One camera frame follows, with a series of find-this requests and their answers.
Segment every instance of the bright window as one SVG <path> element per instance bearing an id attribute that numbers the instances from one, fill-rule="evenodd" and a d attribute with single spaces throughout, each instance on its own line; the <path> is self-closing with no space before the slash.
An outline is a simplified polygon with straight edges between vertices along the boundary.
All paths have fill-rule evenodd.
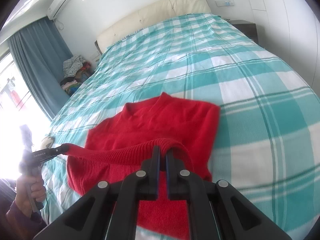
<path id="1" fill-rule="evenodd" d="M 28 90 L 11 53 L 0 61 L 0 178 L 17 179 L 25 149 L 20 126 L 32 132 L 32 150 L 39 149 L 50 121 Z"/>

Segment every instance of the bedsheet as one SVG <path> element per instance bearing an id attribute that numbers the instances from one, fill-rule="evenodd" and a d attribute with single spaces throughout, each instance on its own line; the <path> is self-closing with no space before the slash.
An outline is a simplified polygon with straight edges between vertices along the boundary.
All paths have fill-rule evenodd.
<path id="1" fill-rule="evenodd" d="M 51 124 L 55 146 L 84 146 L 87 131 L 126 102 L 159 96 L 221 106 L 208 163 L 213 182 L 229 181 L 292 239 L 320 213 L 320 103 L 285 62 L 212 14 L 175 17 L 108 47 L 96 72 Z M 46 163 L 48 204 L 56 219 L 79 195 L 68 187 L 66 157 Z M 137 239 L 171 239 L 137 228 Z"/>

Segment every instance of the silver screw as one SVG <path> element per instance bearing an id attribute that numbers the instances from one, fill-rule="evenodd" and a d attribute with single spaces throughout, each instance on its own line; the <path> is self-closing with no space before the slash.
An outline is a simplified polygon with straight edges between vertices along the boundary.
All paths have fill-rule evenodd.
<path id="1" fill-rule="evenodd" d="M 106 181 L 104 181 L 104 180 L 102 180 L 102 181 L 100 181 L 99 183 L 98 183 L 98 187 L 99 188 L 105 188 L 105 187 L 107 187 L 108 186 L 108 182 L 106 182 Z"/>
<path id="2" fill-rule="evenodd" d="M 220 187 L 228 187 L 229 183 L 226 180 L 222 179 L 218 181 L 218 185 Z"/>
<path id="3" fill-rule="evenodd" d="M 188 170 L 182 170 L 182 171 L 180 171 L 180 175 L 181 175 L 181 176 L 184 176 L 184 177 L 187 177 L 187 176 L 190 175 L 190 171 L 188 171 Z"/>
<path id="4" fill-rule="evenodd" d="M 140 171 L 137 171 L 137 172 L 136 172 L 136 175 L 137 175 L 138 177 L 144 177 L 144 176 L 146 175 L 146 172 L 140 170 Z"/>

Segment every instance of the person's arm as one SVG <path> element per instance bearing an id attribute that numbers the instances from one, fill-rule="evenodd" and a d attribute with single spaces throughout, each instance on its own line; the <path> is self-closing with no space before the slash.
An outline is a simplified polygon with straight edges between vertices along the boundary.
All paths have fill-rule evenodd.
<path id="1" fill-rule="evenodd" d="M 17 195 L 13 201 L 10 210 L 6 214 L 8 223 L 12 230 L 23 240 L 31 240 L 46 223 L 42 220 L 40 214 L 33 213 L 32 207 L 25 189 L 25 184 L 31 184 L 31 196 L 38 202 L 46 198 L 46 189 L 43 186 L 44 181 L 41 176 L 20 176 L 17 179 Z"/>

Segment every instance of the hand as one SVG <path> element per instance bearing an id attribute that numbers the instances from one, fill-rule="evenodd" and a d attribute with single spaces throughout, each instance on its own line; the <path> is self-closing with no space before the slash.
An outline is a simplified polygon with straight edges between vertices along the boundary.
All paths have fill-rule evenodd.
<path id="1" fill-rule="evenodd" d="M 31 196 L 36 199 L 38 202 L 42 202 L 46 198 L 46 189 L 44 187 L 44 181 L 41 177 L 41 174 L 37 176 L 26 176 L 21 175 L 17 179 L 17 195 L 15 198 L 15 203 L 21 212 L 27 216 L 31 217 L 32 207 L 30 200 L 28 198 L 27 190 L 25 184 L 29 183 L 31 185 Z"/>

